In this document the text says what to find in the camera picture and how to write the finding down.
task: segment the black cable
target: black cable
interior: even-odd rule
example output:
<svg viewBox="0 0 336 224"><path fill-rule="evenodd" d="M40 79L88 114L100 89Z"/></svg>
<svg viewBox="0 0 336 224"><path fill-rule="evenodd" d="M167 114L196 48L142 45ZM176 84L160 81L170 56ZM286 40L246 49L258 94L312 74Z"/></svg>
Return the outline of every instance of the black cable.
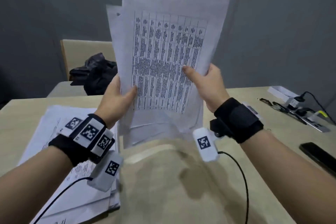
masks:
<svg viewBox="0 0 336 224"><path fill-rule="evenodd" d="M230 154L224 152L224 151L219 151L218 154L225 154L225 155L228 155L230 158L233 159L233 161L237 164L237 166L239 167L240 171L241 171L241 174L243 175L243 179L244 179L244 182L245 182L245 188L246 188L246 218L245 218L245 224L247 224L247 220L249 218L249 189L247 187L247 182L246 182L246 178L245 178L245 175L244 175L244 172L242 170L242 168L240 167L240 165L238 164L237 160L234 159L234 157L232 157Z"/></svg>
<svg viewBox="0 0 336 224"><path fill-rule="evenodd" d="M74 185L76 182L79 182L81 180L92 180L93 178L91 177L84 177L84 178L80 178L78 180L75 180L73 183L71 183L68 187L66 187L60 194L57 195L57 197L47 206L46 209L44 209L44 211L40 214L40 216L36 219L36 221L33 224L36 224L40 218L43 216L43 214L45 214L45 212L50 208L50 206L55 203L55 201L68 189L70 188L72 185Z"/></svg>
<svg viewBox="0 0 336 224"><path fill-rule="evenodd" d="M316 101L316 103L322 108L322 111L324 111L324 112L328 115L329 119L333 122L333 124L336 125L336 122L335 122L335 121L333 120L333 118L327 113L327 111L326 111L326 110L324 109L324 107L319 103L319 101L317 101L316 97L315 97L312 93L310 93L309 91L305 91L305 92L301 95L301 97L303 97L306 93L311 94L311 96L314 98L314 100Z"/></svg>

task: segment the stack of documents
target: stack of documents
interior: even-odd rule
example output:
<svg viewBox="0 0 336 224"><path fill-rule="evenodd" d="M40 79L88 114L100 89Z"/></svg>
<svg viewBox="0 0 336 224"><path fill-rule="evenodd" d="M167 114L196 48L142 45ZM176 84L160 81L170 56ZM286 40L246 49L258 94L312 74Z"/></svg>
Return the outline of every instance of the stack of documents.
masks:
<svg viewBox="0 0 336 224"><path fill-rule="evenodd" d="M57 131L74 116L87 115L95 112L95 110L95 108L75 108L59 105L48 107L18 165L46 148L48 143L56 137ZM116 126L113 127L111 131L114 133L114 138L117 138ZM118 150L117 142L116 140L111 150ZM74 167L50 200L36 215L32 223L63 189L79 178L90 176L94 167L95 164L90 161L80 163ZM107 210L119 208L118 180L119 178L112 184L108 192L101 192L88 186L86 180L74 184L55 201L38 223L77 224L89 220Z"/></svg>
<svg viewBox="0 0 336 224"><path fill-rule="evenodd" d="M122 0L107 16L122 93L138 86L120 121L124 148L161 138L192 139L203 126L203 101L182 72L205 75L229 0Z"/></svg>

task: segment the person's left hand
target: person's left hand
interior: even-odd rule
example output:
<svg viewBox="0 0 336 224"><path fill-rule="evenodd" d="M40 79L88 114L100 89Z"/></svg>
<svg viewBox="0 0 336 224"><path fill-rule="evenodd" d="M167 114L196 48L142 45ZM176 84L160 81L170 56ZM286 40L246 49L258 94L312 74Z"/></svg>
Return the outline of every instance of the person's left hand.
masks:
<svg viewBox="0 0 336 224"><path fill-rule="evenodd" d="M108 85L95 114L102 118L108 129L127 112L138 92L133 86L124 96L120 94L120 78L116 75Z"/></svg>

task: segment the person's right forearm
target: person's right forearm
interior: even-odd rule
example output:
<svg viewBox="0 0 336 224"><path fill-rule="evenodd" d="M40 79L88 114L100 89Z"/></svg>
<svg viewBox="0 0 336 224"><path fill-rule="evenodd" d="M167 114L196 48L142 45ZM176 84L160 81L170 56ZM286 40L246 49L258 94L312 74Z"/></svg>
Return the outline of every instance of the person's right forearm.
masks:
<svg viewBox="0 0 336 224"><path fill-rule="evenodd" d="M262 130L241 144L265 183L297 223L334 223L336 179Z"/></svg>

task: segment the black smartphone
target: black smartphone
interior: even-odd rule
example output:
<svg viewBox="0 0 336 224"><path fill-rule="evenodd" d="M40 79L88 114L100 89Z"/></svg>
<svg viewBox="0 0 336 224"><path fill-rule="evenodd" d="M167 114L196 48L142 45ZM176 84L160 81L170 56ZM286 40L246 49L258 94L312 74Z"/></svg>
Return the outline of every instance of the black smartphone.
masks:
<svg viewBox="0 0 336 224"><path fill-rule="evenodd" d="M301 144L299 149L336 178L336 159L333 156L312 142Z"/></svg>

